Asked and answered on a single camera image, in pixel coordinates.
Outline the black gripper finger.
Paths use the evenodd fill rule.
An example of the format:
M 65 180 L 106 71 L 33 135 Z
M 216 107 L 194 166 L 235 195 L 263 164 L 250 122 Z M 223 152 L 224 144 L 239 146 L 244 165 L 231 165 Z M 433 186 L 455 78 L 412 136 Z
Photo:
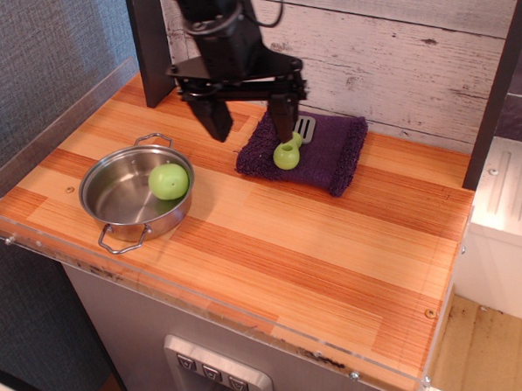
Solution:
M 275 94 L 268 101 L 268 112 L 282 143 L 292 139 L 298 117 L 298 102 L 299 100 L 293 94 Z
M 218 101 L 212 94 L 183 93 L 182 98 L 209 135 L 221 143 L 225 142 L 233 125 L 233 118 L 226 104 Z

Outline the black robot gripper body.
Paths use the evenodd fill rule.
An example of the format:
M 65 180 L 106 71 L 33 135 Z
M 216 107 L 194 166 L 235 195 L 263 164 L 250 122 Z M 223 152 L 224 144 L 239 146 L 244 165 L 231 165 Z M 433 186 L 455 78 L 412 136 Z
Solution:
M 184 22 L 199 56 L 170 66 L 186 101 L 258 101 L 287 96 L 305 100 L 303 62 L 269 50 L 259 25 L 234 14 L 205 22 Z

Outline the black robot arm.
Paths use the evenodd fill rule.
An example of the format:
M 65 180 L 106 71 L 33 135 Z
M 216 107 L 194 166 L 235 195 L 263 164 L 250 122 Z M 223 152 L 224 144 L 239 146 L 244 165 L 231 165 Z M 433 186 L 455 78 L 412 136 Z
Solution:
M 303 62 L 271 51 L 250 0 L 174 0 L 199 55 L 170 66 L 167 74 L 216 140 L 225 142 L 233 119 L 228 101 L 266 101 L 281 142 L 291 140 L 298 104 L 306 99 Z

